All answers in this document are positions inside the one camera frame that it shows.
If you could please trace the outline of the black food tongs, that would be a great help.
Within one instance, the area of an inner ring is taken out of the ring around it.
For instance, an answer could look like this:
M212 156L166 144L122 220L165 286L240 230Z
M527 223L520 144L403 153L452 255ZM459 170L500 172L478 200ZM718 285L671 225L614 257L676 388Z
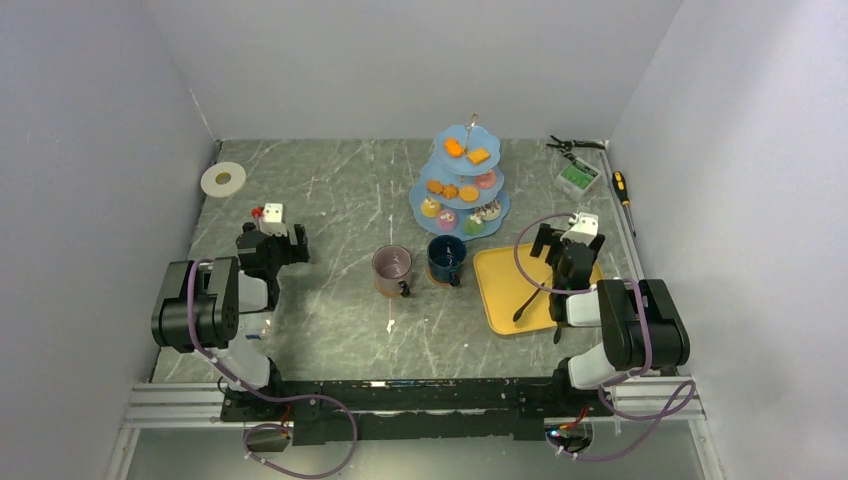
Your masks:
M531 306L535 299L542 293L540 288L537 288L534 293L514 312L512 321L518 322L525 311ZM550 321L555 324L553 333L553 344L556 345L561 341L562 329L565 325L566 316L566 295L548 294L548 307L546 312L550 317Z

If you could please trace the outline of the yellow serving tray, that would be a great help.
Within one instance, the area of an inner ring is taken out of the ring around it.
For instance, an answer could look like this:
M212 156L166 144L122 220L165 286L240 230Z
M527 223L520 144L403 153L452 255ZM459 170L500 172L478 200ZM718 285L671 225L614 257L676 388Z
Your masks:
M534 281L552 288L552 267L545 262L548 247L543 247L540 257L531 257L531 244L518 248L518 257L526 273ZM511 336L535 331L555 329L556 322L549 312L548 292L539 292L523 311L518 321L513 321L515 312L536 293L517 269L513 247L487 249L475 254L473 266L481 298L491 329L502 336ZM588 299L569 301L569 315L577 316L576 324L568 327L600 327L600 310L595 293Z

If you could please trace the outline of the chocolate white sprinkled donut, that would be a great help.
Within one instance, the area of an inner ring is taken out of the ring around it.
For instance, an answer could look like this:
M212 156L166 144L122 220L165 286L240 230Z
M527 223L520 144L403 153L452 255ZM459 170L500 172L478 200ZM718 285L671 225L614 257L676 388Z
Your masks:
M479 217L482 221L494 221L501 216L502 213L502 205L501 202L497 199L492 200L491 202L477 207L474 210L474 214Z

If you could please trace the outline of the green cupcake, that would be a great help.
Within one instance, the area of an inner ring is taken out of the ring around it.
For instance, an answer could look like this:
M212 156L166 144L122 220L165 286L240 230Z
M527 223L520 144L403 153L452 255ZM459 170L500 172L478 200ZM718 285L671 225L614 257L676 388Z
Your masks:
M463 232L469 236L480 235L486 228L486 222L477 214L468 215L463 221Z

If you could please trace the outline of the pink cupcake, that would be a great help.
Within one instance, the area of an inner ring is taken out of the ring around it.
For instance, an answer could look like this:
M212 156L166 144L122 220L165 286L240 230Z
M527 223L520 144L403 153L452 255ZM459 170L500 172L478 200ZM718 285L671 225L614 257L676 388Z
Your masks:
M479 189L490 189L497 184L498 176L493 169L474 177L474 184Z

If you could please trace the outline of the round orange cookie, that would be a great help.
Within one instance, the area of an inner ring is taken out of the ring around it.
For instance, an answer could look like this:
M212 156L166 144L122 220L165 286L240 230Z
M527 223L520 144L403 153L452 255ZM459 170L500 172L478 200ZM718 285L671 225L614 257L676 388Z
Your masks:
M466 185L459 189L458 197L466 203L474 203L480 197L480 191L476 186Z

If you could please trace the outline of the dark blue mug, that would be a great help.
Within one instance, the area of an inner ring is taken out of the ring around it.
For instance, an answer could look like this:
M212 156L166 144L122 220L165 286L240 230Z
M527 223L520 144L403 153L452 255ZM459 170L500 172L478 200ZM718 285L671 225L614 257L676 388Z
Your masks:
M466 244L461 239L439 235L427 246L427 271L450 287L460 287L466 257Z

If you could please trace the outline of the purple-grey mug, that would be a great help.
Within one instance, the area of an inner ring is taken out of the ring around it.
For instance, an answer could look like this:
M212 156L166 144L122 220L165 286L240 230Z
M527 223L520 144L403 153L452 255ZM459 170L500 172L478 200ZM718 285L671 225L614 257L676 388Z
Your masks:
M380 247L372 257L374 282L384 290L398 291L402 298L411 296L412 256L399 245Z

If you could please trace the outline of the blue three-tier cake stand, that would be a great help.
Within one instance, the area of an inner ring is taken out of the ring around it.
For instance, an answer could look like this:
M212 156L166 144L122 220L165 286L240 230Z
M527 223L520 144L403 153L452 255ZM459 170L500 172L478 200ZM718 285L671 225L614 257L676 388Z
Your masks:
M443 142L448 137L455 138L460 142L465 149L464 156L461 158L452 158L445 152ZM486 148L490 152L491 157L479 165L472 165L467 159L466 154L479 147ZM479 115L477 113L473 113L465 123L452 125L436 134L429 158L419 172L418 181L409 191L409 203L418 226L428 233L453 235L463 241L494 235L501 227L510 209L510 200L504 187L505 176L499 168L501 159L500 140L479 123ZM474 184L474 177L489 169L493 169L497 174L497 184L486 190L478 188L480 197L474 203L463 202L458 196L452 199L446 199L441 194L430 193L426 188L426 182L430 179L440 181L443 186L448 184L456 185L459 189L466 185L476 186ZM435 218L426 218L422 215L420 205L426 197L440 202L442 209L450 209L457 214L458 224L455 230L451 232L440 231L436 226ZM501 202L501 216L494 221L485 221L486 228L482 234L476 236L466 235L462 229L465 218L470 214L474 214L474 210L477 207L481 207L495 199Z

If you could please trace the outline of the purple cupcake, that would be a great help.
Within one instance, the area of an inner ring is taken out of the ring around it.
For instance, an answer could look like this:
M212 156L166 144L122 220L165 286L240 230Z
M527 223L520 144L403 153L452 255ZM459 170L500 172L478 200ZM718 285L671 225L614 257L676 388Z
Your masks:
M435 217L436 226L440 231L451 232L458 224L457 214L450 209L442 209Z

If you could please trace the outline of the dark orange swirl cookie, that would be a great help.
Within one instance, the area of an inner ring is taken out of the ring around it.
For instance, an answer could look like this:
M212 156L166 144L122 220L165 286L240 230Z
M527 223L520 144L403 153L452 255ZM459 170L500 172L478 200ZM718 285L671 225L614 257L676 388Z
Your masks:
M441 195L446 199L455 198L459 195L459 188L453 184L444 185L441 191Z

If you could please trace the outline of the square cracker biscuit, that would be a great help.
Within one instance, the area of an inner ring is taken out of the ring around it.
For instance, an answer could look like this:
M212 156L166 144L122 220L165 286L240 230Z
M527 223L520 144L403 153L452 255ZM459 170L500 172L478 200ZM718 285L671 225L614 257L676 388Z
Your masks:
M486 148L479 147L469 151L466 157L472 165L479 165L487 161L491 157L491 154Z

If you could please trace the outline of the yellow cupcake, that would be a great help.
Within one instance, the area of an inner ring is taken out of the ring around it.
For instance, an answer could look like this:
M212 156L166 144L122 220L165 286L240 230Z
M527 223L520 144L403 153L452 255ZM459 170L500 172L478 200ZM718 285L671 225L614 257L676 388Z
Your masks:
M442 211L442 204L430 197L426 197L421 202L420 211L426 218L436 218Z

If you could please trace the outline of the wooden coaster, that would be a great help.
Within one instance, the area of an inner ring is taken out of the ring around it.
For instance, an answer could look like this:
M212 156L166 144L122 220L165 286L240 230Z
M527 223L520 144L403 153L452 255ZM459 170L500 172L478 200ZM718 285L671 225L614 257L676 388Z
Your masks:
M393 298L399 297L401 294L395 290L384 290L380 285L376 285L376 290L383 296Z
M434 283L435 285L438 285L438 286L449 286L449 285L448 285L448 284L446 284L446 283L443 283L443 282L440 282L440 281L436 280L436 279L435 279L435 278L434 278L434 277L430 274L430 272L429 272L429 271L427 271L427 276L428 276L429 280L430 280L432 283Z

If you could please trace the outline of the orange fish-shaped cookie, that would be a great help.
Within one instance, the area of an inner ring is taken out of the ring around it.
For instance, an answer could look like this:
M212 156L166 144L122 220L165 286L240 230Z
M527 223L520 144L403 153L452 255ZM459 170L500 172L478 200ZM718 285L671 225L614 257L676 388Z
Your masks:
M452 137L448 137L443 142L445 152L452 158L461 158L465 155L465 149L460 142Z

